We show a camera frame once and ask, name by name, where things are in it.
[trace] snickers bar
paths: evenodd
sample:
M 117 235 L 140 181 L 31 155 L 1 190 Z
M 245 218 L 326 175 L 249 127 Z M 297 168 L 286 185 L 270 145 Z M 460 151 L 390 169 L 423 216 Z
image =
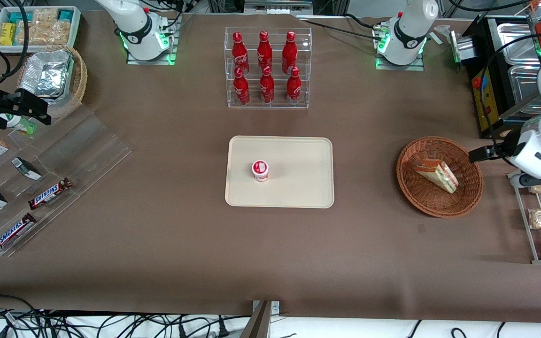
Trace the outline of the snickers bar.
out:
M 0 237 L 0 250 L 4 246 L 10 244 L 14 237 L 21 236 L 26 233 L 26 231 L 28 231 L 28 229 L 30 229 L 36 222 L 37 221 L 33 216 L 28 213 L 25 214 L 18 223 L 16 223 L 13 227 L 11 227 L 11 229 L 6 231 L 6 233 Z
M 72 186 L 72 183 L 68 180 L 68 177 L 65 177 L 60 182 L 56 183 L 51 188 L 45 190 L 43 194 L 35 197 L 34 199 L 31 199 L 28 201 L 28 205 L 31 207 L 31 210 L 37 209 L 39 206 L 51 201 L 59 195 L 62 191 L 68 189 Z

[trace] wicker basket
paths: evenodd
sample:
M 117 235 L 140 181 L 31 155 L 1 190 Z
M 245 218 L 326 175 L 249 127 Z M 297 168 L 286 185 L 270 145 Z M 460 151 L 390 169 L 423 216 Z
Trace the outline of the wicker basket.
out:
M 424 159 L 446 162 L 459 181 L 454 194 L 414 171 Z M 483 193 L 483 177 L 477 163 L 470 163 L 465 148 L 443 137 L 423 137 L 409 143 L 396 165 L 398 184 L 408 200 L 425 214 L 435 217 L 460 217 L 473 210 Z
M 54 52 L 59 50 L 71 53 L 75 60 L 75 65 L 72 69 L 72 79 L 70 83 L 70 92 L 72 96 L 70 100 L 64 105 L 50 105 L 47 109 L 47 113 L 51 115 L 52 118 L 57 119 L 65 118 L 69 113 L 72 113 L 81 105 L 86 88 L 86 65 L 85 62 L 82 60 L 81 55 L 75 49 L 65 45 L 55 45 L 47 46 L 44 52 Z M 20 70 L 20 77 L 18 77 L 18 86 L 20 86 L 25 70 L 26 62 L 24 62 L 24 65 Z

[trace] metal tray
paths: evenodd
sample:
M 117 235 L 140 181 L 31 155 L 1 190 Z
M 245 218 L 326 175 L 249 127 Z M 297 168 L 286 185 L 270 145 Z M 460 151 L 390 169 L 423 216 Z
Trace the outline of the metal tray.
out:
M 513 89 L 515 103 L 519 103 L 537 90 L 537 67 L 514 66 L 509 68 L 510 85 Z M 541 98 L 535 98 L 522 110 L 526 114 L 541 114 Z
M 523 23 L 502 23 L 498 25 L 498 36 L 502 45 L 523 36 L 530 35 L 530 26 Z M 506 47 L 504 59 L 512 66 L 539 65 L 540 60 L 535 51 L 534 41 L 530 38 L 513 43 Z

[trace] table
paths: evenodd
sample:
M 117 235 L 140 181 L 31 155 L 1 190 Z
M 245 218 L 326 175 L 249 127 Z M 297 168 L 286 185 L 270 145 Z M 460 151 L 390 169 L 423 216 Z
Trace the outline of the table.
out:
M 346 19 L 322 22 L 369 33 Z M 395 160 L 413 139 L 487 144 L 449 45 L 427 43 L 423 72 L 378 71 L 371 41 L 313 26 L 310 109 L 231 110 L 224 28 L 253 25 L 309 26 L 289 15 L 196 15 L 175 66 L 127 66 L 111 17 L 84 13 L 84 103 L 133 153 L 0 257 L 0 293 L 37 308 L 245 314 L 264 298 L 290 316 L 541 322 L 541 267 L 529 264 L 504 177 L 511 167 L 481 163 L 483 199 L 457 219 L 419 213 L 397 187 Z M 330 139 L 333 206 L 228 206 L 235 135 Z

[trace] coca-cola bottle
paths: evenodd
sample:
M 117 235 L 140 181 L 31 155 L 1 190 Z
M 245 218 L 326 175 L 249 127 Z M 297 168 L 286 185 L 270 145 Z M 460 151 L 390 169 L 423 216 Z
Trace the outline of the coca-cola bottle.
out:
M 300 80 L 300 68 L 292 68 L 292 75 L 287 80 L 287 104 L 297 105 L 300 99 L 300 89 L 302 86 L 302 80 Z
M 258 66 L 260 69 L 268 66 L 272 70 L 272 47 L 269 43 L 269 33 L 260 32 L 260 44 L 258 45 Z
M 244 106 L 249 103 L 249 88 L 247 87 L 247 80 L 243 77 L 243 69 L 235 68 L 233 86 L 235 87 L 235 94 L 239 100 L 239 104 Z
M 275 79 L 271 76 L 271 68 L 269 66 L 262 69 L 260 96 L 264 103 L 271 103 L 275 99 Z
M 243 38 L 240 32 L 233 33 L 233 59 L 235 60 L 235 67 L 241 68 L 243 74 L 249 73 L 249 63 L 247 63 L 247 48 L 243 44 Z
M 298 59 L 298 47 L 296 46 L 296 33 L 287 32 L 287 42 L 283 47 L 283 66 L 281 70 L 285 74 L 290 74 L 292 67 L 296 65 Z

